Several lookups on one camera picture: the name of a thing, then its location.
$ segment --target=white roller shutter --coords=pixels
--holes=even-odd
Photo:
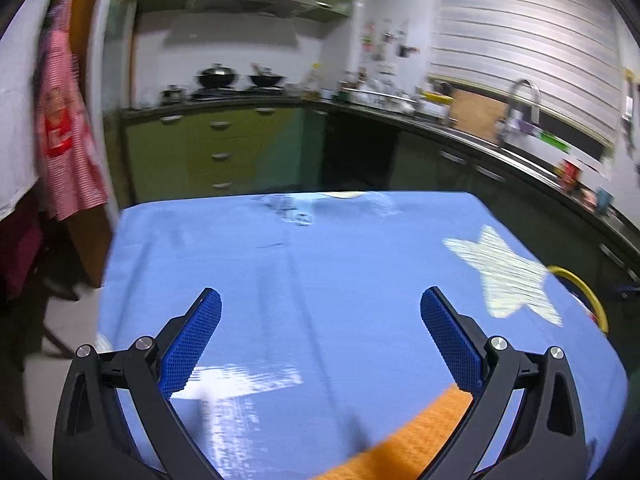
[[[432,73],[501,92],[530,78],[544,108],[611,145],[622,80],[616,38],[609,0],[437,0]]]

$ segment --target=metal screw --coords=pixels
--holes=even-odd
[[[78,357],[87,357],[91,353],[91,347],[89,345],[82,345],[78,350],[76,350],[76,355]]]
[[[138,350],[149,350],[153,343],[154,340],[145,335],[136,341],[136,348]]]
[[[507,346],[509,346],[509,344],[507,343],[507,340],[505,338],[497,336],[491,339],[491,346],[496,350],[504,350],[505,348],[507,348]]]
[[[558,348],[557,346],[551,347],[550,354],[551,354],[551,357],[554,357],[555,359],[562,359],[564,357],[564,352],[562,351],[561,348]]]

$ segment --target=table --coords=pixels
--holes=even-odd
[[[123,212],[97,344],[128,348],[214,288],[222,320],[174,408],[226,480],[313,478],[389,439],[453,384],[420,319],[420,296],[437,285],[487,335],[523,351],[564,349],[593,472],[620,419],[626,375],[541,267],[467,193],[147,203]],[[495,283],[509,286],[496,292]],[[159,466],[121,400],[143,457]],[[481,465],[495,461],[517,403]]]

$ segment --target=black countertop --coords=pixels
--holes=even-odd
[[[640,232],[621,214],[614,211],[612,214],[606,216],[596,216],[585,209],[575,198],[567,195],[556,182],[555,176],[545,168],[509,150],[498,149],[497,146],[483,139],[429,121],[416,120],[409,116],[361,105],[325,100],[306,101],[301,98],[289,96],[242,96],[208,101],[186,101],[175,105],[142,108],[140,110],[127,109],[123,111],[122,119],[126,125],[198,110],[247,107],[309,107],[327,113],[346,112],[367,119],[379,120],[391,126],[401,128],[404,131],[438,142],[451,144],[453,147],[462,148],[467,152],[479,153],[484,158],[489,158],[491,163],[497,164],[517,178],[553,196],[553,198],[580,215],[599,231],[604,232],[604,234],[609,237],[614,236],[620,240],[620,245],[628,249],[627,252],[630,253],[630,256],[636,260],[640,260]]]

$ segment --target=yellow ring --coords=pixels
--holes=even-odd
[[[609,333],[609,321],[607,320],[607,314],[604,312],[604,308],[602,307],[600,300],[596,297],[589,286],[583,280],[578,278],[578,276],[576,276],[574,273],[569,272],[562,267],[549,266],[547,267],[547,269],[554,276],[559,276],[561,278],[569,280],[582,291],[582,293],[587,297],[587,299],[591,303],[591,306],[593,307],[594,314],[596,316],[596,319],[598,320],[598,327],[600,327],[600,330],[602,330],[604,335],[607,335]]]

